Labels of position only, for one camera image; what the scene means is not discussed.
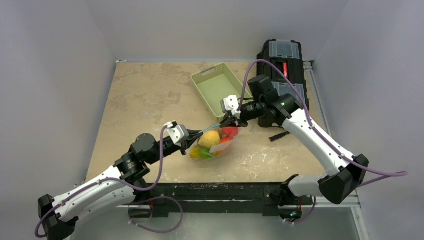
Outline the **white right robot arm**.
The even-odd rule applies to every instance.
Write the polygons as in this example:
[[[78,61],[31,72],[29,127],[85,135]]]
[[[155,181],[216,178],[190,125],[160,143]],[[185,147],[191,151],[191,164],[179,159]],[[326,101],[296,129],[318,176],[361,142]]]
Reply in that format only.
[[[334,141],[310,116],[307,107],[287,93],[280,96],[271,79],[259,75],[247,82],[253,101],[241,104],[230,95],[221,100],[224,118],[221,127],[246,127],[248,121],[264,119],[296,137],[319,161],[324,173],[316,176],[292,175],[281,184],[280,205],[292,204],[303,196],[321,196],[339,205],[363,183],[369,160],[355,156]]]

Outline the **clear zip bag blue seal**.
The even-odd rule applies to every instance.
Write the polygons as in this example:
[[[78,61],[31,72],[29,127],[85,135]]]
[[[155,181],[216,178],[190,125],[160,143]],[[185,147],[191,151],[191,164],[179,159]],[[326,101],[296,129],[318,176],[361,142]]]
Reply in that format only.
[[[213,160],[227,152],[241,130],[236,126],[214,125],[201,131],[189,149],[194,161]]]

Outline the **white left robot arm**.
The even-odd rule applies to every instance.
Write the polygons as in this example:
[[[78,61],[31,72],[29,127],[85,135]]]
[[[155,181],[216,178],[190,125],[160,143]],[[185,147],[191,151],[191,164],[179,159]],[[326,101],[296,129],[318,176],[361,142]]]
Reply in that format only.
[[[161,129],[159,140],[150,133],[139,135],[128,152],[92,180],[61,195],[40,197],[35,237],[65,240],[79,221],[97,211],[146,203],[149,192],[159,184],[164,158],[176,152],[186,155],[203,134],[202,130],[170,122]]]

